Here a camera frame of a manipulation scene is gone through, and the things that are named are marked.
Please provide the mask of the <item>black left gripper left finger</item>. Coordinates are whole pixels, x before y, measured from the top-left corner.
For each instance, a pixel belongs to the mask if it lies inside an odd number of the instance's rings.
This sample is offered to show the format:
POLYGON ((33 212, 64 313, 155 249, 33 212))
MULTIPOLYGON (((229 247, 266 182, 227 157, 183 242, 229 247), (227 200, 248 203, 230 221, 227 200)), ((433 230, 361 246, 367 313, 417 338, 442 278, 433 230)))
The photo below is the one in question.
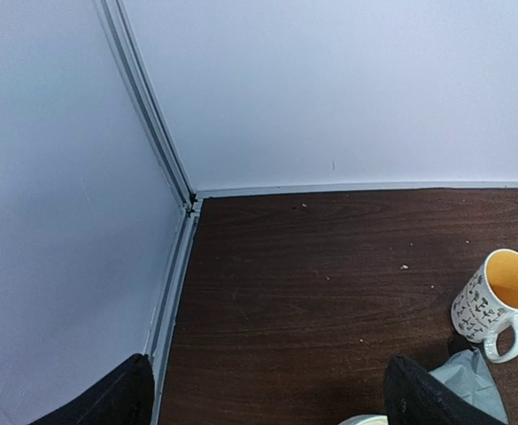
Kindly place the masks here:
POLYGON ((150 424, 153 404, 151 363, 146 355, 137 353, 80 396, 33 424, 150 424))

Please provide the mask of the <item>grey zippered pouch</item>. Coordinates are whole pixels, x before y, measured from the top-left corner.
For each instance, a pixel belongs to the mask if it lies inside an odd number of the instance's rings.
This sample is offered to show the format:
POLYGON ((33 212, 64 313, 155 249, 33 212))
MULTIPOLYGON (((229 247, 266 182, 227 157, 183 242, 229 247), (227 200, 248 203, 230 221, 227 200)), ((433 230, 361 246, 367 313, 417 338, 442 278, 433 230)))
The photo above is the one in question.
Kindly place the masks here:
POLYGON ((471 406, 508 424, 506 409, 482 353, 466 349, 454 353, 441 367, 430 372, 449 390, 471 406))

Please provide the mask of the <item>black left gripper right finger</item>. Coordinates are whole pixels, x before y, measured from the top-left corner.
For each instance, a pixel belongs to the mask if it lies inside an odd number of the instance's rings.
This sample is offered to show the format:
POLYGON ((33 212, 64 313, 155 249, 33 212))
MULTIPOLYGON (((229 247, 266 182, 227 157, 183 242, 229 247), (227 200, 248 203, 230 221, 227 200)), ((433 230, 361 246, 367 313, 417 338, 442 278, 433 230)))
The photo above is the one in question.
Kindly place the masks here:
POLYGON ((390 359, 383 381, 389 424, 500 424, 406 356, 390 359))

